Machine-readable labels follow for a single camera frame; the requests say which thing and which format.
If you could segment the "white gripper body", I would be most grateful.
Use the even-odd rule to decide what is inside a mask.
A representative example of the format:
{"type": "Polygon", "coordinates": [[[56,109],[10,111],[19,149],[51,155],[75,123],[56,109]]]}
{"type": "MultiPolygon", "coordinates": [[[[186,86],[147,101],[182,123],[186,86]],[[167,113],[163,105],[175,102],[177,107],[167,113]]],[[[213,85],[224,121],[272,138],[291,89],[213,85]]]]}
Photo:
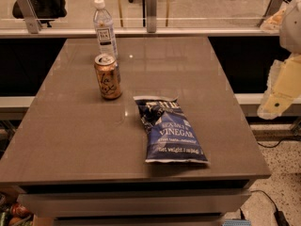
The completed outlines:
{"type": "Polygon", "coordinates": [[[291,53],[301,53],[301,0],[292,0],[286,7],[279,29],[280,46],[291,53]]]}

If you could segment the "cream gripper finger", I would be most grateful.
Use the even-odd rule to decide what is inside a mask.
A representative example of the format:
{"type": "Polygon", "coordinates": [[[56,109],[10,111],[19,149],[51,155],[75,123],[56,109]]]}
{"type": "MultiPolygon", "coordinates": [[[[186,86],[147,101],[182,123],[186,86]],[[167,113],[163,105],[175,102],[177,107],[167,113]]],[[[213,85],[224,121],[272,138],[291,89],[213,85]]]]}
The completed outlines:
{"type": "Polygon", "coordinates": [[[280,116],[301,95],[301,55],[292,54],[284,61],[275,60],[261,99],[263,116],[280,116]]]}
{"type": "Polygon", "coordinates": [[[285,13],[286,9],[283,8],[273,14],[271,17],[268,19],[264,20],[263,23],[260,26],[260,30],[267,32],[267,33],[276,33],[280,29],[280,25],[283,20],[283,16],[285,13]]]}

